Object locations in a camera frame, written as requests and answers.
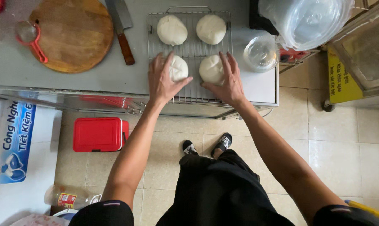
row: stainless steel counter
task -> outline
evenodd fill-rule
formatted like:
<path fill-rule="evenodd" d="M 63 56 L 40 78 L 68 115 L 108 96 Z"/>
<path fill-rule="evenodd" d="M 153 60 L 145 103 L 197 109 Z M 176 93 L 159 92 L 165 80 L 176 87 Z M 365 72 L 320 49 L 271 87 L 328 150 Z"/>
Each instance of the stainless steel counter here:
<path fill-rule="evenodd" d="M 73 89 L 102 92 L 148 94 L 147 14 L 165 12 L 170 6 L 209 6 L 213 11 L 230 11 L 234 56 L 241 69 L 244 90 L 250 101 L 277 103 L 278 77 L 274 69 L 264 74 L 249 72 L 242 52 L 260 31 L 247 28 L 249 0 L 126 0 L 133 28 L 125 30 L 136 64 L 127 66 L 117 39 L 104 60 L 80 74 L 62 74 L 40 64 L 29 49 L 14 38 L 16 21 L 27 19 L 39 1 L 10 1 L 0 14 L 0 86 L 22 86 L 50 89 Z"/>

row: person's left hand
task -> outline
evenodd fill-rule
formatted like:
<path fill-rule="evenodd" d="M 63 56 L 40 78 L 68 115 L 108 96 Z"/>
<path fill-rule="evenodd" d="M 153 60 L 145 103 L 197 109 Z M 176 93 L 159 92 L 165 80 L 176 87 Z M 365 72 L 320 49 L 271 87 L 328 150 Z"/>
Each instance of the person's left hand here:
<path fill-rule="evenodd" d="M 176 95 L 185 85 L 192 81 L 192 77 L 185 78 L 179 82 L 170 79 L 170 64 L 173 59 L 173 51 L 170 52 L 167 60 L 159 53 L 149 65 L 149 103 L 154 105 L 165 105 Z"/>

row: black sleeve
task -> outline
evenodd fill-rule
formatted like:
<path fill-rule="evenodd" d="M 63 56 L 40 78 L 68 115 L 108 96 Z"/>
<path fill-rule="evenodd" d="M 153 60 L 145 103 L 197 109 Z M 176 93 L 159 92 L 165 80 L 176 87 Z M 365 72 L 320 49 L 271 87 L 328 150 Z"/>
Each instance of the black sleeve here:
<path fill-rule="evenodd" d="M 379 218 L 362 209 L 344 205 L 329 205 L 315 214 L 313 225 L 379 226 Z"/>
<path fill-rule="evenodd" d="M 134 226 L 131 208 L 122 201 L 109 200 L 91 204 L 75 214 L 69 226 Z"/>

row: wire cooling rack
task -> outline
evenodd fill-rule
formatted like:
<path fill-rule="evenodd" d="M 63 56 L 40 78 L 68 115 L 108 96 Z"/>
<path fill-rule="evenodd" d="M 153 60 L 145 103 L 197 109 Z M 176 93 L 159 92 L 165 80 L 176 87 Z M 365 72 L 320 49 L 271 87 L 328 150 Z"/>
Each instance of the wire cooling rack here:
<path fill-rule="evenodd" d="M 207 10 L 203 12 L 170 12 L 173 9 L 195 8 Z M 164 44 L 157 35 L 157 23 L 166 15 L 173 14 L 178 17 L 188 30 L 187 40 L 176 46 Z M 201 41 L 196 34 L 196 25 L 198 21 L 207 14 L 215 14 L 226 22 L 226 35 L 223 40 L 217 45 L 206 44 Z M 231 16 L 230 12 L 219 11 L 213 12 L 207 6 L 173 6 L 169 7 L 165 13 L 149 13 L 148 14 L 148 59 L 149 63 L 159 54 L 167 56 L 170 51 L 174 50 L 175 54 L 184 59 L 188 64 L 189 76 L 193 77 L 190 84 L 180 90 L 172 99 L 171 104 L 180 103 L 202 103 L 202 102 L 217 102 L 218 100 L 210 91 L 201 87 L 201 76 L 199 75 L 199 65 L 201 61 L 210 55 L 216 55 L 219 51 L 223 53 L 233 52 L 233 43 L 231 36 Z"/>

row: black and white slipper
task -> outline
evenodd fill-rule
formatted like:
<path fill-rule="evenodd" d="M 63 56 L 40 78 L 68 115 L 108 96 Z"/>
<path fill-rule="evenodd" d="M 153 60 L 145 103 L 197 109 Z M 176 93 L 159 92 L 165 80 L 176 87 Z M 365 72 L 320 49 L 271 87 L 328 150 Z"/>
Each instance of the black and white slipper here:
<path fill-rule="evenodd" d="M 196 151 L 195 147 L 193 146 L 192 142 L 190 140 L 186 140 L 183 143 L 183 151 L 184 154 L 194 154 L 198 155 L 198 152 Z"/>
<path fill-rule="evenodd" d="M 232 141 L 233 141 L 233 137 L 231 136 L 231 134 L 229 133 L 223 134 L 220 141 L 217 143 L 217 145 L 213 148 L 212 152 L 210 153 L 212 158 L 214 158 L 213 155 L 214 155 L 215 149 L 220 148 L 224 152 L 231 146 Z"/>

